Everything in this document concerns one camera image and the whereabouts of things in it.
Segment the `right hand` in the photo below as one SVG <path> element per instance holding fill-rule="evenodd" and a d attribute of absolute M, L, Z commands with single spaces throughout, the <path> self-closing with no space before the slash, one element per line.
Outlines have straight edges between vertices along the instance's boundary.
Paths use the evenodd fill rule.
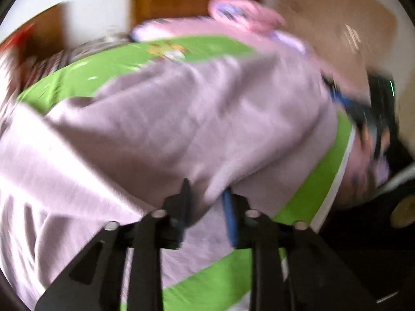
<path fill-rule="evenodd" d="M 366 124 L 357 129 L 345 174 L 336 194 L 335 206 L 350 208 L 371 201 L 375 197 L 377 189 L 390 175 L 384 155 L 389 146 L 389 130 L 385 130 L 377 138 Z"/>

